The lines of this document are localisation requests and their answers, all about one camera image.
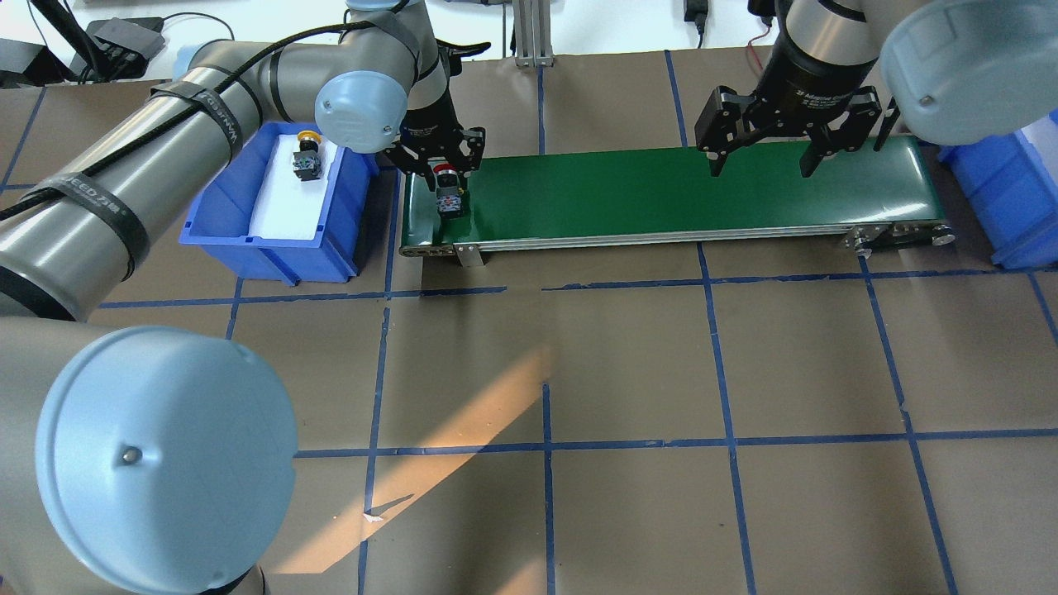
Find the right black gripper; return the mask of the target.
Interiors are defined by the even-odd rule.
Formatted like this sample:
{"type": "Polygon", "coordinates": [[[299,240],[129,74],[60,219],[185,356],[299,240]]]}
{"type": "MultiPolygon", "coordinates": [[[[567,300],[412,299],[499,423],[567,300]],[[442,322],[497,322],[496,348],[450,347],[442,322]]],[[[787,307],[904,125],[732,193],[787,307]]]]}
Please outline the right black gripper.
{"type": "Polygon", "coordinates": [[[804,179],[832,155],[860,150],[883,114],[876,87],[863,83],[867,71],[868,65],[804,68],[779,58],[748,94],[726,84],[714,88],[694,125],[711,177],[720,176],[729,154],[769,138],[809,139],[798,160],[804,179]]]}

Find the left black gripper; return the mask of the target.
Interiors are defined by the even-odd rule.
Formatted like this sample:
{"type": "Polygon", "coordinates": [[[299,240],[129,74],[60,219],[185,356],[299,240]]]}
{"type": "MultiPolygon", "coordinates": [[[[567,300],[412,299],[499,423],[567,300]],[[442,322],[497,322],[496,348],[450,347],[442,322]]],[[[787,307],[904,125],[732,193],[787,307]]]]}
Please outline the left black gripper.
{"type": "Polygon", "coordinates": [[[434,159],[441,159],[457,172],[476,172],[484,162],[486,139],[486,128],[460,123],[446,84],[438,100],[408,110],[396,142],[381,154],[407,174],[426,174],[434,159]]]}

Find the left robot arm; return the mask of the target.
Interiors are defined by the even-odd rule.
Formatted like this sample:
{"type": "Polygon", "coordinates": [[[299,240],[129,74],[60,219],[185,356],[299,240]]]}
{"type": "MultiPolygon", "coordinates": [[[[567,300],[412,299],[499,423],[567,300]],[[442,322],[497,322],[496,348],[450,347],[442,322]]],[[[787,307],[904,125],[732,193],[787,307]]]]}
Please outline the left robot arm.
{"type": "Polygon", "coordinates": [[[188,214],[180,240],[245,278],[358,274],[375,155],[443,182],[484,128],[450,80],[490,48],[435,37],[423,1],[273,44],[216,40],[2,212],[2,578],[17,594],[264,594],[291,501],[296,421],[259,355],[88,317],[188,214]]]}

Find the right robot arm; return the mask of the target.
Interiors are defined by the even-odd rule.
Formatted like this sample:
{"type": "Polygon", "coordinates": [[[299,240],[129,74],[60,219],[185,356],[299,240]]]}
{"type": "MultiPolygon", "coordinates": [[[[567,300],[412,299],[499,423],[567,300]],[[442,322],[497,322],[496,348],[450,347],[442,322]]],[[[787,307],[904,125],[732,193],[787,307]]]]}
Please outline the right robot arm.
{"type": "Polygon", "coordinates": [[[694,127],[717,177],[733,151],[806,138],[832,155],[884,147],[896,121],[936,145],[1005,136],[1056,109],[1054,1],[751,1],[778,28],[751,93],[713,90],[694,127]]]}

